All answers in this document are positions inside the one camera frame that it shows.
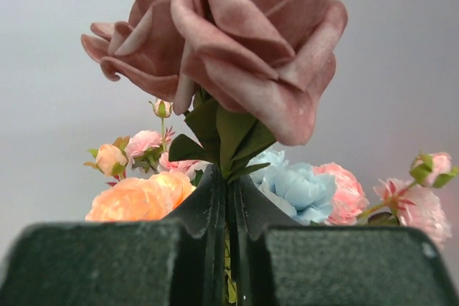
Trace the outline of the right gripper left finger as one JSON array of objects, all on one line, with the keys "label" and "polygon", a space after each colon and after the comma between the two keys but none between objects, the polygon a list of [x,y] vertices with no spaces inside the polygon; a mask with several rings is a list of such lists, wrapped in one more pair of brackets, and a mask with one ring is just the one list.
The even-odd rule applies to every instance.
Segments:
[{"label": "right gripper left finger", "polygon": [[1,263],[1,303],[221,305],[225,191],[210,166],[159,221],[28,226]]}]

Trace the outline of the blue flower stem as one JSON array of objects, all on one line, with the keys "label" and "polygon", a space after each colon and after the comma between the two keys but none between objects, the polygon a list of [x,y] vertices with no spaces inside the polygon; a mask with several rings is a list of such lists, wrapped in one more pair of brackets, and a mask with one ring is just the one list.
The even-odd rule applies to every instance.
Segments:
[{"label": "blue flower stem", "polygon": [[258,190],[290,218],[303,225],[323,224],[333,210],[334,176],[316,173],[309,163],[289,164],[285,152],[267,149],[249,164],[267,166],[250,174]]}]

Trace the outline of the mauve rose stem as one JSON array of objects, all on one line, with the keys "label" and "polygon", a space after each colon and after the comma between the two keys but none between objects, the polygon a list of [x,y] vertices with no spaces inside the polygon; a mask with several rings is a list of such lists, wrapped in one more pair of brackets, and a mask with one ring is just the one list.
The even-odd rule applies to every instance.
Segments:
[{"label": "mauve rose stem", "polygon": [[129,18],[94,23],[86,53],[112,81],[128,78],[184,115],[171,161],[209,163],[197,192],[173,211],[181,222],[170,305],[223,305],[224,247],[240,305],[273,303],[260,245],[288,218],[258,191],[255,156],[274,143],[305,145],[336,71],[347,24],[338,0],[135,0]]}]

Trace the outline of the pink rose stem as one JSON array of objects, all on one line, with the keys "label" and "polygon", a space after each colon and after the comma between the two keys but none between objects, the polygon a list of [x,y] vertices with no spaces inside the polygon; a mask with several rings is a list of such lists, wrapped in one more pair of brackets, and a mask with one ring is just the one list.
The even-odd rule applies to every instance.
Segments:
[{"label": "pink rose stem", "polygon": [[451,225],[435,191],[458,176],[448,153],[421,153],[410,166],[409,181],[388,178],[373,188],[380,202],[371,206],[354,174],[337,163],[313,167],[313,172],[333,176],[336,192],[326,223],[335,226],[408,226],[420,229],[443,248],[452,237]]},{"label": "pink rose stem", "polygon": [[146,175],[160,172],[179,172],[186,175],[191,184],[201,181],[207,162],[200,160],[170,161],[169,149],[175,132],[166,127],[166,119],[171,116],[172,103],[161,99],[149,102],[154,115],[161,120],[161,130],[141,130],[130,138],[125,153],[132,170],[143,171]]},{"label": "pink rose stem", "polygon": [[160,220],[176,209],[196,189],[179,172],[146,175],[132,170],[125,153],[130,137],[119,137],[112,144],[90,149],[93,162],[85,165],[114,181],[96,196],[85,217],[91,222]]}]

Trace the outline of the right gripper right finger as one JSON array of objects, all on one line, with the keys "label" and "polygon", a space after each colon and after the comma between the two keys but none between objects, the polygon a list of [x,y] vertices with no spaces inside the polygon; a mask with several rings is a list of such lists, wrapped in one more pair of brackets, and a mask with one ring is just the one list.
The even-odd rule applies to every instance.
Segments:
[{"label": "right gripper right finger", "polygon": [[395,226],[302,226],[248,177],[227,189],[239,305],[456,305],[435,245]]}]

